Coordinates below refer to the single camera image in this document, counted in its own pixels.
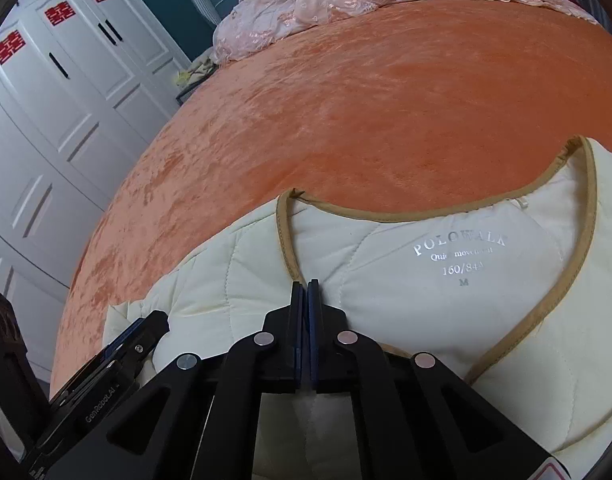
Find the orange blanket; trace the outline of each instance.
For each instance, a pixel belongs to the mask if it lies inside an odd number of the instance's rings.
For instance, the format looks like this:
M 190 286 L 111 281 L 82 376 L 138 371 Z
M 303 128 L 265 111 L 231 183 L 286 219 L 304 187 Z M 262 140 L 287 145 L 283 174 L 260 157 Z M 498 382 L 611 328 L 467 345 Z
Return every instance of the orange blanket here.
M 575 134 L 612 151 L 612 37 L 553 10 L 432 0 L 310 29 L 220 69 L 162 130 L 93 234 L 51 389 L 106 307 L 289 187 L 366 210 L 515 189 Z

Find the brown trim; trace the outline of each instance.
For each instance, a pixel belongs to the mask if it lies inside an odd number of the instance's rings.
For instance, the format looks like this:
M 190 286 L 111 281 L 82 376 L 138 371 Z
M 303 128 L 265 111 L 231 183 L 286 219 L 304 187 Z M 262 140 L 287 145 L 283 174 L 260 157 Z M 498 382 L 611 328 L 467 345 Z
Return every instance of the brown trim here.
M 505 337 L 503 337 L 499 343 L 490 348 L 489 351 L 487 351 L 480 358 L 480 360 L 473 365 L 473 367 L 467 373 L 465 380 L 469 383 L 474 383 L 488 368 L 498 363 L 504 356 L 508 355 L 509 352 L 511 352 L 530 332 L 532 332 L 532 330 L 539 323 L 545 319 L 550 312 L 554 310 L 557 304 L 559 304 L 561 299 L 570 289 L 570 286 L 574 282 L 574 279 L 577 277 L 577 274 L 585 261 L 585 257 L 588 254 L 588 250 L 590 249 L 590 244 L 592 242 L 592 235 L 594 233 L 597 215 L 597 171 L 594 156 L 592 154 L 592 147 L 588 139 L 585 137 L 574 137 L 568 140 L 564 146 L 564 149 L 559 153 L 559 155 L 557 155 L 556 159 L 550 164 L 550 166 L 548 166 L 548 169 L 527 186 L 490 198 L 484 198 L 483 200 L 476 200 L 475 202 L 430 211 L 403 213 L 361 211 L 358 209 L 349 209 L 330 204 L 315 198 L 304 191 L 290 189 L 279 196 L 276 212 L 279 243 L 281 245 L 281 252 L 283 253 L 286 268 L 288 269 L 288 272 L 292 276 L 293 280 L 298 280 L 304 283 L 304 279 L 301 275 L 301 271 L 299 270 L 299 264 L 292 245 L 288 215 L 289 199 L 300 200 L 301 202 L 313 205 L 322 211 L 357 220 L 369 220 L 374 222 L 412 222 L 425 220 L 428 218 L 447 216 L 455 213 L 468 212 L 475 209 L 488 207 L 495 203 L 501 202 L 502 200 L 519 198 L 532 193 L 535 189 L 538 189 L 547 183 L 557 171 L 566 165 L 568 158 L 570 158 L 570 156 L 579 148 L 581 148 L 585 153 L 586 160 L 586 209 L 583 218 L 582 230 L 579 240 L 577 241 L 577 245 L 572 252 L 572 257 L 570 258 L 566 268 L 559 276 L 559 279 L 557 279 L 557 282 L 554 284 L 553 288 L 551 288 L 547 295 L 541 301 L 539 301 L 537 306 L 535 306 L 535 308 L 533 308 L 516 327 L 514 327 Z

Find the round metal bolt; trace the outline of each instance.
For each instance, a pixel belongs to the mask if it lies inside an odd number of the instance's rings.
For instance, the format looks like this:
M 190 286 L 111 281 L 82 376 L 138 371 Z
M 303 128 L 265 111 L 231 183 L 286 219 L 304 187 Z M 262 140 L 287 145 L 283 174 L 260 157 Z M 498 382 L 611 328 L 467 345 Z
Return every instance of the round metal bolt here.
M 356 333 L 352 330 L 344 330 L 337 334 L 337 341 L 344 345 L 352 345 L 356 343 L 358 339 Z
M 197 357 L 192 354 L 183 354 L 177 358 L 177 368 L 182 370 L 190 370 L 197 364 Z
M 275 340 L 275 336 L 271 334 L 270 332 L 260 332 L 253 338 L 253 341 L 255 341 L 255 343 L 258 344 L 259 346 L 267 346 L 270 343 L 272 343 L 274 340 Z
M 436 360 L 430 355 L 422 352 L 420 354 L 415 355 L 415 364 L 420 368 L 432 368 L 435 366 Z

